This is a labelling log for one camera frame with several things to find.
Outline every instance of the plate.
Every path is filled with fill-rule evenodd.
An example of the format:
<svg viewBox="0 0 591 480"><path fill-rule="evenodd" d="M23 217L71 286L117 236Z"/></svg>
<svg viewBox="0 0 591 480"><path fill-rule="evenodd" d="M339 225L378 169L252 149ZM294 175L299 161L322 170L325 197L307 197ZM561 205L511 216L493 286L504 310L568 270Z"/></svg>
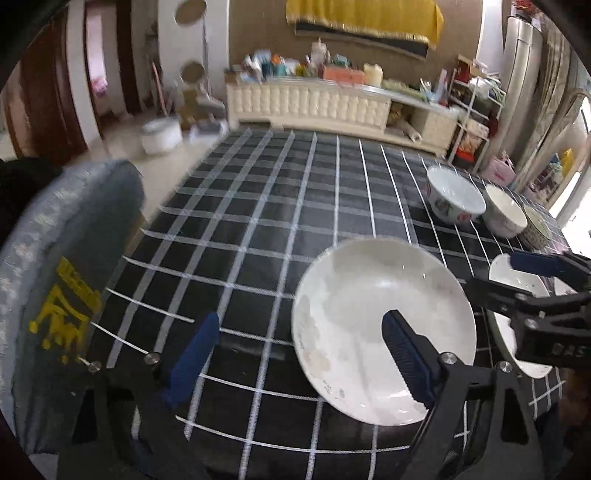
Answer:
<svg viewBox="0 0 591 480"><path fill-rule="evenodd" d="M476 324L456 277L434 256L395 238L357 238L319 256L295 294L291 328L302 369L334 408L365 423L422 420L384 340L398 309L440 352L472 365Z"/></svg>
<svg viewBox="0 0 591 480"><path fill-rule="evenodd" d="M535 297L550 296L542 279L538 275L513 270L509 263L509 255L507 254L499 255L494 259L491 265L489 278L506 285L511 285L512 287L527 290ZM505 317L500 313L488 312L488 319L496 344L501 350L501 354L505 360L516 365L519 370L531 378L544 378L550 373L552 367L548 365L522 362L515 358L517 342L515 340L515 332L509 325L509 317Z"/></svg>

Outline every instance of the screw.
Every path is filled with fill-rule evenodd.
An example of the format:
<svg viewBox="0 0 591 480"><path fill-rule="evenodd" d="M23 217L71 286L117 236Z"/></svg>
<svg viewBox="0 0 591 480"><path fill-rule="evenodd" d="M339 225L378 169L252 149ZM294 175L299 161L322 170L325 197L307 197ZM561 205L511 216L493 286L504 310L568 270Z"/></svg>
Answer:
<svg viewBox="0 0 591 480"><path fill-rule="evenodd" d="M451 352L443 352L441 354L441 360L444 364L447 365L454 365L457 362L457 357L455 354Z"/></svg>
<svg viewBox="0 0 591 480"><path fill-rule="evenodd" d="M103 368L103 365L102 365L102 364L101 364L99 361L94 361L94 362L91 362L91 363L88 365L88 371L89 371L91 374L96 374L96 373L100 372L100 369L101 369L101 368Z"/></svg>
<svg viewBox="0 0 591 480"><path fill-rule="evenodd" d="M160 362L160 354L157 352L151 352L144 357L144 362L146 362L147 365L156 365Z"/></svg>
<svg viewBox="0 0 591 480"><path fill-rule="evenodd" d="M504 360L499 362L499 368L506 374L509 374L513 371L513 365L511 365L509 362L505 362Z"/></svg>
<svg viewBox="0 0 591 480"><path fill-rule="evenodd" d="M539 328L538 322L536 322L534 319L527 319L525 321L525 326L530 330L537 330Z"/></svg>

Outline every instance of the orange box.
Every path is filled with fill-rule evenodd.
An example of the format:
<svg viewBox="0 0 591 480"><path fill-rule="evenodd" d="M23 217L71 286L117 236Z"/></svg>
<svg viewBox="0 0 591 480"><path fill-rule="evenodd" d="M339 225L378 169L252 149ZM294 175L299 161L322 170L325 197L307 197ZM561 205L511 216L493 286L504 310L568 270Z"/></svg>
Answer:
<svg viewBox="0 0 591 480"><path fill-rule="evenodd" d="M365 73L361 70L353 70L345 67L326 67L324 69L324 80L332 80L339 83L365 84Z"/></svg>

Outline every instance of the gray chair backrest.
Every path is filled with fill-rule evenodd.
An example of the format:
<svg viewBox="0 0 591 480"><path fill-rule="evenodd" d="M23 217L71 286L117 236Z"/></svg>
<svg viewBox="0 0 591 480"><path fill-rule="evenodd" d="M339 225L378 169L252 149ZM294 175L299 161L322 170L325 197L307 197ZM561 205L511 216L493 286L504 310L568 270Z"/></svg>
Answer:
<svg viewBox="0 0 591 480"><path fill-rule="evenodd" d="M70 439L85 391L77 357L143 201L128 161L67 168L0 251L0 408L28 454Z"/></svg>

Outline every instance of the checkered tablecloth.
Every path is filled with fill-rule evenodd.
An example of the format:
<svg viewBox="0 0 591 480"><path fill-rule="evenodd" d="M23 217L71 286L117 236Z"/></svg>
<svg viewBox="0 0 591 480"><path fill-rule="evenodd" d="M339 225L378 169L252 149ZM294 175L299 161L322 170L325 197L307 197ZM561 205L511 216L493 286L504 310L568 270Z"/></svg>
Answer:
<svg viewBox="0 0 591 480"><path fill-rule="evenodd" d="M460 281L487 275L497 255L523 248L518 239L495 238L481 220L457 228L431 215L423 191L434 163L337 135L230 134L124 258L100 326L125 343L97 331L87 358L113 367L140 355L138 348L174 355L191 322L217 311L219 344L193 398L176 412L214 478L389 478L417 425L363 424L325 403L296 358L291 306L310 263L346 238L390 235L419 244ZM554 235L547 251L568 248L543 208L513 197L542 213ZM475 318L475 364L489 367L501 357L481 309ZM563 383L557 369L520 381L534 417L558 400ZM467 403L459 448L471 413ZM130 428L137 430L137 420L129 419Z"/></svg>

